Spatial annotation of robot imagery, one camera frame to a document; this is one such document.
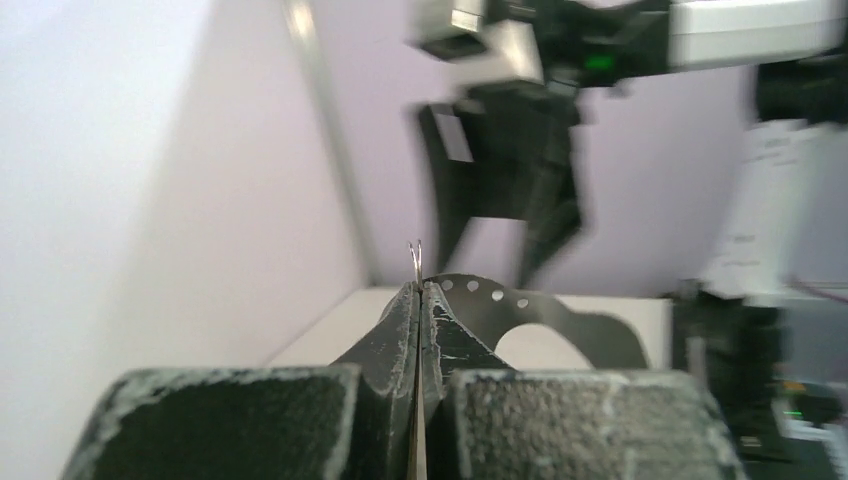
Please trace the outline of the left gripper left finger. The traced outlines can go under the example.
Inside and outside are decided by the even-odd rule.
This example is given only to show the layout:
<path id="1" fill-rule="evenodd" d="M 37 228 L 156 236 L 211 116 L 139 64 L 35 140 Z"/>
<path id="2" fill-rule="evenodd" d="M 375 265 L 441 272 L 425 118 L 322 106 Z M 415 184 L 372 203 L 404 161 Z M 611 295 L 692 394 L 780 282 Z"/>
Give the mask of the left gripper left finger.
<path id="1" fill-rule="evenodd" d="M 326 366 L 133 370 L 101 397 L 67 479 L 403 479 L 421 297 L 403 285 Z"/>

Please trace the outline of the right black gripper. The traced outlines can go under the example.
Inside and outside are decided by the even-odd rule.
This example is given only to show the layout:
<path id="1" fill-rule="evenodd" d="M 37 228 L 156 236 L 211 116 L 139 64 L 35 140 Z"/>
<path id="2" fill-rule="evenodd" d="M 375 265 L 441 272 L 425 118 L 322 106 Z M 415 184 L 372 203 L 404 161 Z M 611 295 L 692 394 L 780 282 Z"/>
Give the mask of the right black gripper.
<path id="1" fill-rule="evenodd" d="M 504 82 L 472 87 L 457 104 L 415 106 L 434 194 L 438 272 L 448 268 L 472 214 L 525 220 L 520 288 L 580 231 L 571 136 L 581 123 L 577 94 Z"/>

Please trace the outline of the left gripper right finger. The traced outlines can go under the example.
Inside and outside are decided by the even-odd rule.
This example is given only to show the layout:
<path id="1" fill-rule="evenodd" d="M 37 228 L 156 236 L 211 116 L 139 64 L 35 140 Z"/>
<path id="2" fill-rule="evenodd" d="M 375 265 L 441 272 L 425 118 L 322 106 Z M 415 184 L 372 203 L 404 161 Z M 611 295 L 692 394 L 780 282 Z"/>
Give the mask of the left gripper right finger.
<path id="1" fill-rule="evenodd" d="M 511 369 L 425 288 L 432 479 L 742 479 L 713 397 L 679 371 Z"/>

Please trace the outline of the silver split keyring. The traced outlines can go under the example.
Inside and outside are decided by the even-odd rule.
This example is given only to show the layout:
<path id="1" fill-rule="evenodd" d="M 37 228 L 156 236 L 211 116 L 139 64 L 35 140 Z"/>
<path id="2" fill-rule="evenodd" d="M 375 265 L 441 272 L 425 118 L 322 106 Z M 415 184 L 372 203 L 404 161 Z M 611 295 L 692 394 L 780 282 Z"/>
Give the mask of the silver split keyring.
<path id="1" fill-rule="evenodd" d="M 411 255 L 411 260 L 413 264 L 414 277 L 415 277 L 415 286 L 416 289 L 421 291 L 424 285 L 424 276 L 423 276 L 423 261 L 422 261 L 422 242 L 418 239 L 415 243 L 408 242 L 407 243 L 409 253 Z"/>

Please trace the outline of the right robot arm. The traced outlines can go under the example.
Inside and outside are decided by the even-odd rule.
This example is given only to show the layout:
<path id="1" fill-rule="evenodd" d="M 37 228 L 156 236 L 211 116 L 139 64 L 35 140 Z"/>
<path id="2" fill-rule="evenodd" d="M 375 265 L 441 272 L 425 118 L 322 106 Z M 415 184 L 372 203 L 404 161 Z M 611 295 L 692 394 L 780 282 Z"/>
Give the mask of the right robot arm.
<path id="1" fill-rule="evenodd" d="M 450 64 L 417 109 L 445 272 L 470 221 L 524 230 L 515 283 L 684 277 L 674 298 L 740 437 L 776 390 L 777 308 L 757 303 L 771 241 L 751 215 L 767 153 L 847 124 L 843 1 L 422 1 L 416 47 Z"/>

